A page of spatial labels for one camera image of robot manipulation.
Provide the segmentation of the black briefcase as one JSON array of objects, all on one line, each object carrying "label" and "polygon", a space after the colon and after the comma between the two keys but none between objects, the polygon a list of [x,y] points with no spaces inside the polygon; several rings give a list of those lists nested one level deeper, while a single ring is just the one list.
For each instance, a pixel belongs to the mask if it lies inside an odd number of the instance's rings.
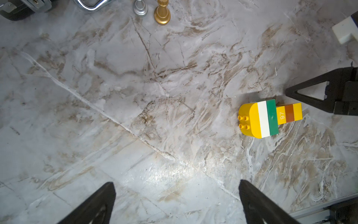
[{"label": "black briefcase", "polygon": [[[82,10],[88,12],[95,12],[102,9],[104,6],[112,3],[111,0],[102,1],[73,1]],[[34,13],[44,13],[52,10],[58,5],[59,1],[49,0],[4,0],[1,1],[1,16],[10,21],[20,21]]]}]

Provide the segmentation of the small brass padlock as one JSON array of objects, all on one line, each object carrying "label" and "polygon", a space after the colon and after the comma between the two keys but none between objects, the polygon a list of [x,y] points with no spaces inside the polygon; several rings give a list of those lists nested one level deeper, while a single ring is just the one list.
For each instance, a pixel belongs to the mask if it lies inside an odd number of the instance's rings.
[{"label": "small brass padlock", "polygon": [[166,25],[169,23],[171,14],[167,6],[169,0],[157,0],[158,6],[154,10],[154,19],[160,25]]}]

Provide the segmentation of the green lego brick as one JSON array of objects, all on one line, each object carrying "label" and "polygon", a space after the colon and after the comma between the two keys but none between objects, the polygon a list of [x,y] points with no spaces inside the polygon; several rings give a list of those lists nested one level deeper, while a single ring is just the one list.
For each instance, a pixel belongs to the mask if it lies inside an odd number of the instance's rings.
[{"label": "green lego brick", "polygon": [[270,136],[273,136],[279,133],[275,99],[267,100],[266,105],[268,112],[269,133]]}]

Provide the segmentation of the large yellow lego brick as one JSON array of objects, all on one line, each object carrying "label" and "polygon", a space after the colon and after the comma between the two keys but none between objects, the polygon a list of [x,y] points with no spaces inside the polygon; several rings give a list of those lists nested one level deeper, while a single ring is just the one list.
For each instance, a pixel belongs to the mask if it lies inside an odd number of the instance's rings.
[{"label": "large yellow lego brick", "polygon": [[238,112],[238,120],[239,128],[244,135],[262,138],[257,103],[243,104]]}]

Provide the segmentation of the orange lego brick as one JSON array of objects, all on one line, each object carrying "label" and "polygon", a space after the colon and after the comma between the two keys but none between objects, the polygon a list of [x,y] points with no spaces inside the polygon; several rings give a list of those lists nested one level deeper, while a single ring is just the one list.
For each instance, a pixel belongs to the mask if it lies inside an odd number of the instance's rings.
[{"label": "orange lego brick", "polygon": [[286,123],[295,121],[293,105],[285,106]]}]

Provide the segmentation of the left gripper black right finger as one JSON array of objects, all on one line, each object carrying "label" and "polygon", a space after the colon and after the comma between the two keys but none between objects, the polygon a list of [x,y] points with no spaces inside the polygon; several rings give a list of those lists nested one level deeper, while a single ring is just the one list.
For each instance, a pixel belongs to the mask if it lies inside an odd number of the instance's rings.
[{"label": "left gripper black right finger", "polygon": [[248,224],[298,223],[247,180],[240,181],[239,195]]}]

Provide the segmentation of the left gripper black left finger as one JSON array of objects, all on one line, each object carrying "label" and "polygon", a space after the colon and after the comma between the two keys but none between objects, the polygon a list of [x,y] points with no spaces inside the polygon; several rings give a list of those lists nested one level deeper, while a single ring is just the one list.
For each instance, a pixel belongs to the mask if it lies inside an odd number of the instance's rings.
[{"label": "left gripper black left finger", "polygon": [[113,182],[107,182],[74,209],[60,224],[108,224],[111,219],[116,191]]}]

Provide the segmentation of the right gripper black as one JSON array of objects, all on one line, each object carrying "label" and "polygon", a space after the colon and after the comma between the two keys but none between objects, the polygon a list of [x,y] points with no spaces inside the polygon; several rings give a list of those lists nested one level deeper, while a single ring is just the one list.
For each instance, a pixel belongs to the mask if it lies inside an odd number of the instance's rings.
[{"label": "right gripper black", "polygon": [[358,115],[358,68],[339,68],[289,87],[285,95],[336,115]]}]

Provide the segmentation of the white lego brick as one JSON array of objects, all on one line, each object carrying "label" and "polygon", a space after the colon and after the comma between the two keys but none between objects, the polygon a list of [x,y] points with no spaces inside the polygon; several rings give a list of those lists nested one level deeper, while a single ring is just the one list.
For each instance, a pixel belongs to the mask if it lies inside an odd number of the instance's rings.
[{"label": "white lego brick", "polygon": [[258,102],[257,106],[258,106],[261,138],[265,138],[270,136],[267,101]]}]

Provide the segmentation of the small yellow lego brick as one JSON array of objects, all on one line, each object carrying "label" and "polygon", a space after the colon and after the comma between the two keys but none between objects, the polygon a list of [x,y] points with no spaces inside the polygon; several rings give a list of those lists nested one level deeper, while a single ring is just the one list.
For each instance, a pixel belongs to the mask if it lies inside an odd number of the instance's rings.
[{"label": "small yellow lego brick", "polygon": [[285,106],[279,106],[276,108],[277,110],[277,121],[278,125],[285,124],[286,123],[286,110]]},{"label": "small yellow lego brick", "polygon": [[294,114],[294,121],[302,120],[303,119],[303,110],[301,103],[293,104],[293,114]]}]

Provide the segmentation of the aluminium mounting rail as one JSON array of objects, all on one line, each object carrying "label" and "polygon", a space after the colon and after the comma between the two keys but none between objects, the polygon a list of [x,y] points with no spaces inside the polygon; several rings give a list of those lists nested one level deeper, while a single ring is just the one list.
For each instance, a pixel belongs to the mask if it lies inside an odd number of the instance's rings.
[{"label": "aluminium mounting rail", "polygon": [[290,215],[301,224],[356,224],[358,194],[314,205]]}]

